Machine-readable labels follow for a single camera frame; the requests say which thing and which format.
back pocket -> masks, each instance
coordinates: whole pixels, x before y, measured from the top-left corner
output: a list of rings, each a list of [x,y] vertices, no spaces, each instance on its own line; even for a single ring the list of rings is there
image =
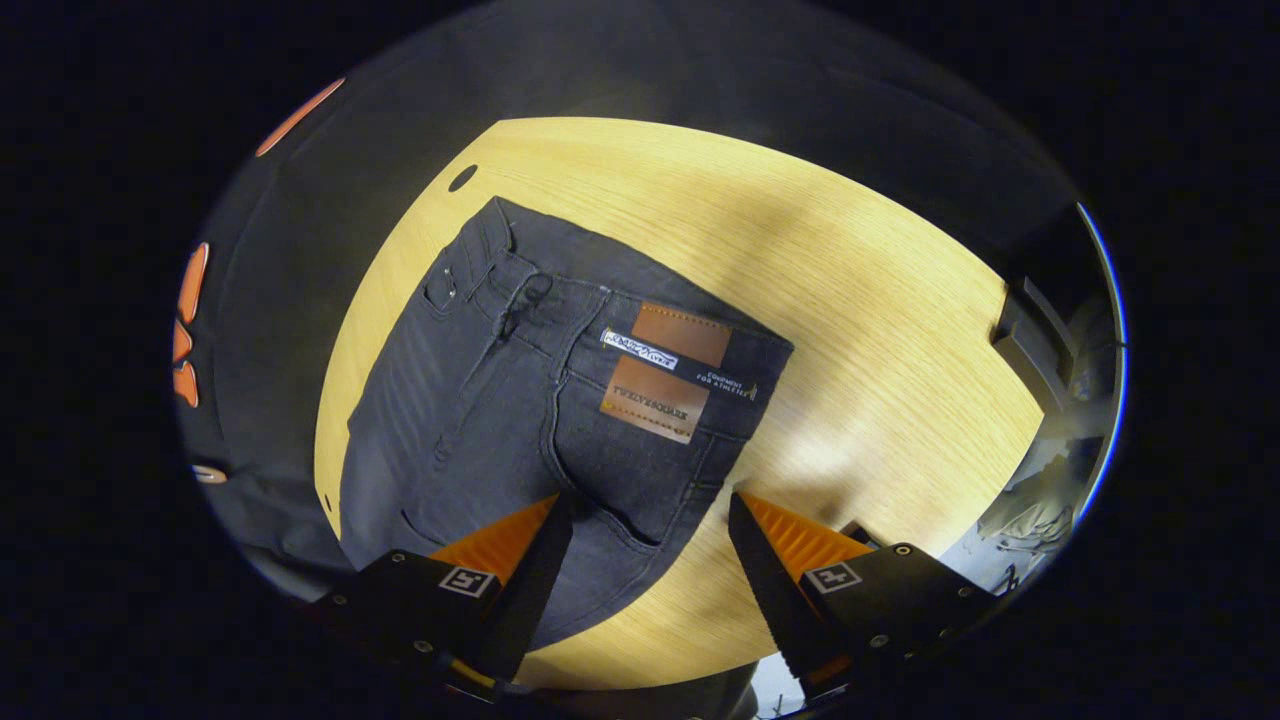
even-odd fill
[[[567,377],[552,397],[548,450],[564,482],[654,547],[698,482],[710,436],[678,443],[605,415],[603,398],[603,388]]]

jeans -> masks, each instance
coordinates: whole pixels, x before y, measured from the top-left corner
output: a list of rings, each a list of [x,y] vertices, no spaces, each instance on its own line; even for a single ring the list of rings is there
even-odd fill
[[[684,442],[602,411],[614,366],[636,363],[602,338],[646,302],[724,328],[716,373],[753,388],[705,391]],[[645,255],[494,197],[428,270],[351,415],[342,550],[357,569],[390,548],[430,555],[559,492],[573,541],[532,648],[576,634],[671,566],[791,351]]]

brown leather label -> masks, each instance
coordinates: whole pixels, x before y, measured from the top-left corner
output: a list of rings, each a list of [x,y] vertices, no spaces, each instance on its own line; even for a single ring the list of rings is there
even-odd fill
[[[645,302],[640,306],[631,334],[719,368],[733,331],[705,318]]]
[[[710,391],[634,357],[618,357],[600,413],[689,445]]]

orange pattern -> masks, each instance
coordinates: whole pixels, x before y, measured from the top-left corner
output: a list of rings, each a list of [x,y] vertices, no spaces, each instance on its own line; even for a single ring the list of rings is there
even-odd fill
[[[302,118],[307,117],[307,113],[315,110],[317,105],[324,102],[325,99],[329,97],[330,95],[333,95],[333,91],[338,90],[338,87],[346,81],[347,78],[342,77],[338,78],[337,81],[333,82],[333,85],[321,90],[315,97],[307,100],[306,104],[294,110],[292,115],[289,115],[283,123],[280,123],[280,127],[275,128],[274,131],[271,131],[271,135],[266,136],[266,140],[262,141],[262,145],[257,146],[257,150],[253,152],[253,156],[261,158],[262,155],[266,155],[266,151],[275,147],[275,143],[279,142],[285,135],[288,135],[288,132],[293,129],[293,126],[302,122]]]
[[[191,254],[187,261],[187,274],[182,278],[182,290],[178,291],[178,314],[182,322],[191,324],[196,319],[196,309],[200,305],[200,287],[205,282],[205,266],[209,265],[209,243],[201,242],[200,247]]]
[[[803,515],[745,492],[737,495],[746,502],[756,524],[769,538],[773,552],[777,553],[778,560],[786,566],[787,574],[796,583],[800,582],[800,575],[804,575],[806,570],[824,568],[872,552],[872,548],[854,538],[845,537]]]
[[[191,352],[191,334],[177,319],[173,322],[173,361],[177,363]]]
[[[557,497],[559,496],[553,495],[518,512],[512,512],[488,528],[481,528],[438,550],[431,555],[431,560],[493,573],[506,585],[525,551],[529,550],[529,543],[534,542],[534,536],[543,527],[543,520],[550,514]]]
[[[192,407],[200,406],[200,393],[196,392],[196,369],[186,360],[173,370],[173,391]]]

table surface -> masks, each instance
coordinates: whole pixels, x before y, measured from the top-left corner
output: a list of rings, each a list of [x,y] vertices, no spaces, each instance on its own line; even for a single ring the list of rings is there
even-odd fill
[[[475,176],[448,186],[468,165]],[[676,683],[774,652],[728,538],[732,488],[941,555],[1005,486],[1042,413],[989,336],[1006,286],[892,200],[705,132],[503,120],[426,187],[365,274],[329,360],[317,493],[339,530],[347,418],[436,254],[494,195],[645,252],[795,343],[759,429],[671,569],[617,615],[526,656],[517,682]]]

